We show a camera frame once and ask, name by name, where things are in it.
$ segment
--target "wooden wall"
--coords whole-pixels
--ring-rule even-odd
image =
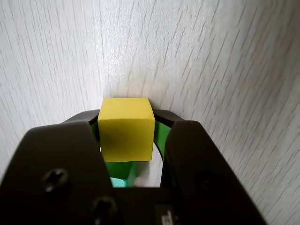
[[[148,97],[202,123],[268,223],[300,224],[299,1],[0,3],[0,174],[28,129]]]

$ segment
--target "screw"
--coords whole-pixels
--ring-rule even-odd
[[[61,189],[68,181],[68,173],[65,169],[53,169],[48,171],[42,178],[43,189],[51,193]]]
[[[104,225],[113,221],[118,210],[113,198],[102,196],[94,201],[93,211],[95,215],[95,225]]]

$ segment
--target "wooden block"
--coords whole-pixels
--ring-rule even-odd
[[[147,98],[106,98],[98,116],[105,162],[151,161],[155,119]]]

